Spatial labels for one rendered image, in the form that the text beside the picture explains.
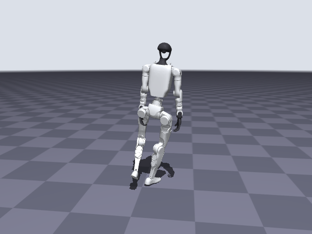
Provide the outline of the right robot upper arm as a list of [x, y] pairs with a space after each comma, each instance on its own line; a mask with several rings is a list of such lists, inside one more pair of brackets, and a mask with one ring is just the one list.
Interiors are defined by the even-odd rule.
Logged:
[[179, 68], [172, 67], [172, 74], [175, 77], [174, 78], [175, 89], [173, 91], [173, 95], [175, 97], [180, 97], [182, 71]]

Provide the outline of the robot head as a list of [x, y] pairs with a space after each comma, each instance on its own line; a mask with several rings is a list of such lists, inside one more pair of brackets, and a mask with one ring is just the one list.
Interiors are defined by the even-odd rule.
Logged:
[[[163, 42], [163, 43], [161, 43], [161, 44], [158, 46], [157, 49], [159, 50], [160, 60], [159, 60], [159, 62], [156, 63], [156, 64], [159, 64], [159, 65], [167, 65], [166, 61], [169, 59], [169, 57], [170, 57], [170, 55], [171, 55], [171, 51], [172, 51], [171, 46], [170, 46], [168, 43]], [[168, 57], [167, 57], [167, 58], [162, 58], [161, 52], [162, 52], [162, 53], [169, 52]]]

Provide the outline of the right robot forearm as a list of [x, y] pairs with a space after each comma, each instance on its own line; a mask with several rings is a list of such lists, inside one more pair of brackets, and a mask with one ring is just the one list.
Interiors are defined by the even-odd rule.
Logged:
[[176, 108], [176, 115], [178, 116], [178, 112], [182, 112], [182, 90], [180, 90], [180, 97], [175, 98], [175, 108]]

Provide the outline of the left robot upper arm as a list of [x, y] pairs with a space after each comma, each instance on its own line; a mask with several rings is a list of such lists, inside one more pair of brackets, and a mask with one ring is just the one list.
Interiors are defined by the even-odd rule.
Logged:
[[149, 92], [148, 81], [149, 81], [149, 68], [150, 64], [146, 64], [142, 67], [142, 92]]

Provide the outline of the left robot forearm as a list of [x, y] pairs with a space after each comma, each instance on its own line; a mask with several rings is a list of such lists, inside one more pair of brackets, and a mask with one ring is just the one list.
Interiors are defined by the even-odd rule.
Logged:
[[145, 93], [145, 92], [142, 92], [141, 90], [140, 90], [140, 105], [139, 105], [139, 107], [140, 106], [146, 106], [146, 100], [147, 100], [147, 93]]

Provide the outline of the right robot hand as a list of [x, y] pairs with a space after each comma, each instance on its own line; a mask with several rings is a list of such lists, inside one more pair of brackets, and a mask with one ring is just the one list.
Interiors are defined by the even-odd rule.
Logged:
[[177, 119], [177, 123], [175, 126], [177, 126], [176, 129], [173, 130], [173, 132], [177, 132], [179, 129], [180, 129], [180, 125], [181, 125], [181, 118], [182, 118], [182, 113], [181, 112], [178, 112], [178, 116], [176, 116], [178, 119]]

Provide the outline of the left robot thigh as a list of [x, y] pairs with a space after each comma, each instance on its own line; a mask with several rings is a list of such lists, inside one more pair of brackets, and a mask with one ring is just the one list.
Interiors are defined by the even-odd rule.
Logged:
[[[147, 106], [144, 106], [142, 108], [140, 108], [137, 112], [137, 115], [141, 118], [143, 118], [143, 123], [144, 124], [147, 124], [148, 121], [149, 121], [149, 116], [147, 116], [147, 109], [148, 107]], [[141, 123], [140, 123], [140, 118], [138, 118], [138, 137], [139, 137], [139, 142], [138, 142], [138, 145], [139, 146], [144, 146], [145, 145], [145, 133], [146, 133], [146, 128], [147, 126], [143, 126]]]

